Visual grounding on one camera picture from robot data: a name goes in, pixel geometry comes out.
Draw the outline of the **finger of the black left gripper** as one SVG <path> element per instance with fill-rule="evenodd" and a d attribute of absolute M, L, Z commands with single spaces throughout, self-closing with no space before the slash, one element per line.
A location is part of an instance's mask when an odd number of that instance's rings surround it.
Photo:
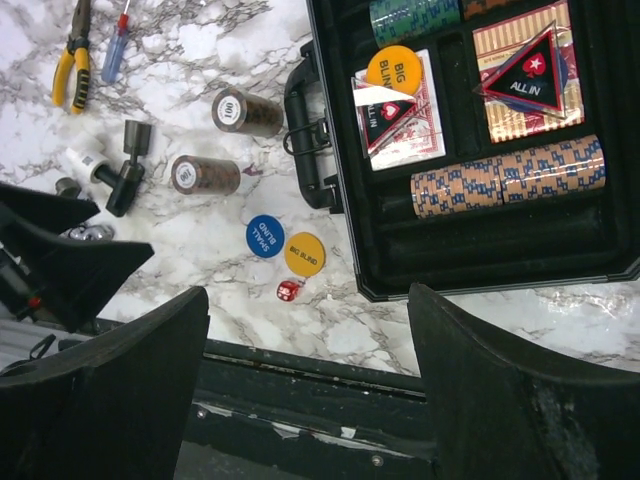
<path fill-rule="evenodd" d="M 154 255 L 147 243 L 75 240 L 67 230 L 97 215 L 90 200 L 1 184 L 1 312 L 74 332 L 95 319 Z"/>

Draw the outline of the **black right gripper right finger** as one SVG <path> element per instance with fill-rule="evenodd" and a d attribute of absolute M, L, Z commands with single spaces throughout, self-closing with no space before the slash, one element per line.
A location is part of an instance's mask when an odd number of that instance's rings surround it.
<path fill-rule="evenodd" d="M 636 479 L 639 376 L 541 347 L 413 284 L 444 479 Z"/>

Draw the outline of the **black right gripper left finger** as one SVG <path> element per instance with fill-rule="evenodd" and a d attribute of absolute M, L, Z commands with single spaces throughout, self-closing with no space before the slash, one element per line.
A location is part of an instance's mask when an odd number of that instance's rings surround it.
<path fill-rule="evenodd" d="M 2 478 L 172 478 L 208 328 L 208 295 L 192 287 L 2 375 Z"/>

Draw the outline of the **brown 100 chip roll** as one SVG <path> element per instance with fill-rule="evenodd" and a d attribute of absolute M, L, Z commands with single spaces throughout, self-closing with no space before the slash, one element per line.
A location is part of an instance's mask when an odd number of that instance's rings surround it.
<path fill-rule="evenodd" d="M 265 138 L 277 135 L 284 122 L 283 111 L 277 103 L 231 87 L 217 94 L 211 116 L 223 132 Z"/>
<path fill-rule="evenodd" d="M 181 155 L 172 164 L 171 180 L 184 195 L 230 195 L 240 187 L 241 172 L 233 161 Z"/>

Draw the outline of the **black poker set case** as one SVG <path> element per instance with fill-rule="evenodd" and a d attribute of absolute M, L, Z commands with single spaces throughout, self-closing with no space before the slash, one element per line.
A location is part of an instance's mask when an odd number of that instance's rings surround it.
<path fill-rule="evenodd" d="M 472 31 L 533 8 L 531 1 L 498 6 L 417 40 L 435 68 L 446 148 L 440 165 L 594 134 L 604 143 L 607 185 L 532 206 L 420 220 L 409 198 L 413 168 L 376 173 L 356 149 L 347 80 L 374 51 L 366 3 L 308 3 L 312 38 L 284 92 L 297 181 L 310 207 L 345 215 L 357 287 L 368 300 L 403 298 L 414 283 L 455 295 L 638 278 L 639 5 L 570 2 L 585 122 L 494 144 L 471 92 L 480 77 Z"/>

